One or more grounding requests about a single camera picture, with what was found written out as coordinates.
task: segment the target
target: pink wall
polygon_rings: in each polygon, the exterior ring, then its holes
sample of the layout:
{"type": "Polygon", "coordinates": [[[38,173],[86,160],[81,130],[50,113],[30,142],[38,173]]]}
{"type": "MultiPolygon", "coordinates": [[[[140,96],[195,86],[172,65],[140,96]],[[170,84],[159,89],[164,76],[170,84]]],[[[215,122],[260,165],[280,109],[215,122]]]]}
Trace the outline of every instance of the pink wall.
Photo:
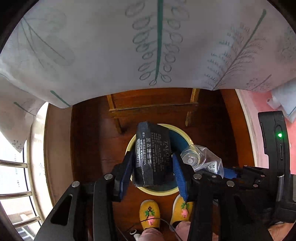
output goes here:
{"type": "MultiPolygon", "coordinates": [[[[254,139],[258,147],[257,166],[268,167],[268,156],[264,154],[262,134],[258,121],[258,112],[273,111],[273,109],[266,103],[266,100],[271,98],[271,93],[256,93],[250,91],[240,91],[240,93],[248,115],[252,120],[255,134],[254,139]]],[[[290,123],[286,120],[286,125],[290,143],[290,169],[292,174],[296,174],[296,122],[290,123]]]]}

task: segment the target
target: brown floor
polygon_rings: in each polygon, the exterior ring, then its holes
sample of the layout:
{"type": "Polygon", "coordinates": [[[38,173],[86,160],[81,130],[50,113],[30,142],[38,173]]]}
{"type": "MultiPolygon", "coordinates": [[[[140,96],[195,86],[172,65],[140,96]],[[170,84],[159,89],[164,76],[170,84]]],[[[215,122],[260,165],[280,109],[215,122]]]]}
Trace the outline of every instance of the brown floor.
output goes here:
{"type": "MultiPolygon", "coordinates": [[[[114,100],[117,108],[143,104],[185,103],[189,102],[191,91],[189,88],[129,91],[115,94],[114,100]]],[[[71,124],[74,179],[82,183],[95,181],[110,172],[115,164],[122,162],[126,146],[136,133],[137,124],[142,121],[177,126],[184,130],[195,144],[206,146],[219,156],[225,167],[237,165],[234,135],[220,91],[201,90],[198,102],[199,107],[194,114],[191,127],[185,126],[186,112],[154,113],[121,118],[120,124],[125,130],[121,135],[117,133],[114,120],[109,116],[106,96],[74,105],[71,124]]],[[[159,204],[161,217],[170,221],[176,196],[177,194],[165,197],[151,196],[130,183],[124,200],[121,203],[113,203],[115,223],[124,231],[138,222],[140,204],[146,199],[154,199],[159,204]]],[[[166,224],[162,224],[161,230],[166,241],[176,240],[166,224]]]]}

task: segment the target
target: pink pants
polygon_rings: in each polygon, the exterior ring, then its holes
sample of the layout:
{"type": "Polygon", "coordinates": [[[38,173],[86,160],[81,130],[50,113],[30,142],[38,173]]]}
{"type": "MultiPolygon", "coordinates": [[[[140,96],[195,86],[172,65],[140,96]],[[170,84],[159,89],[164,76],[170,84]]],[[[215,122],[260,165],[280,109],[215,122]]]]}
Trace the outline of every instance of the pink pants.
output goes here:
{"type": "MultiPolygon", "coordinates": [[[[182,221],[176,227],[176,233],[182,239],[182,241],[187,241],[188,233],[190,228],[189,221],[182,221]]],[[[163,234],[157,229],[150,228],[145,229],[138,241],[165,241],[163,234]]],[[[213,241],[218,241],[218,235],[213,233],[213,241]]]]}

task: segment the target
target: yellow shoe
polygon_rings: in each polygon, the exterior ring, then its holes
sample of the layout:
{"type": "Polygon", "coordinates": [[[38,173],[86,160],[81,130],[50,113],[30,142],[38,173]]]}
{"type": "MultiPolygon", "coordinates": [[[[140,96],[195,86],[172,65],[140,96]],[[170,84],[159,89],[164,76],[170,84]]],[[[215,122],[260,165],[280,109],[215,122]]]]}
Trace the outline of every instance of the yellow shoe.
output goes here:
{"type": "Polygon", "coordinates": [[[193,202],[185,202],[180,194],[176,197],[173,205],[173,214],[170,224],[177,221],[189,221],[193,209],[193,202]]]}
{"type": "Polygon", "coordinates": [[[158,218],[150,219],[144,222],[141,222],[143,229],[147,228],[158,228],[160,226],[160,212],[159,207],[156,201],[154,200],[145,200],[141,203],[140,207],[140,221],[149,219],[149,218],[158,218]]]}

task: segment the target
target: clear plastic bag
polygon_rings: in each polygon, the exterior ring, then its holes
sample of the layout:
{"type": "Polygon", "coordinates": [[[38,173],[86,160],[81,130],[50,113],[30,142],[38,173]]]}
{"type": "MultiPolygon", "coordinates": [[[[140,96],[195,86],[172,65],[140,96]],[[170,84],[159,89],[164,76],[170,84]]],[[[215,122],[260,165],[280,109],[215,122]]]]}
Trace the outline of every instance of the clear plastic bag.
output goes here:
{"type": "Polygon", "coordinates": [[[224,169],[221,158],[217,157],[208,148],[199,145],[190,145],[182,151],[181,158],[184,163],[192,166],[196,172],[200,169],[206,169],[209,172],[224,177],[224,169]]]}

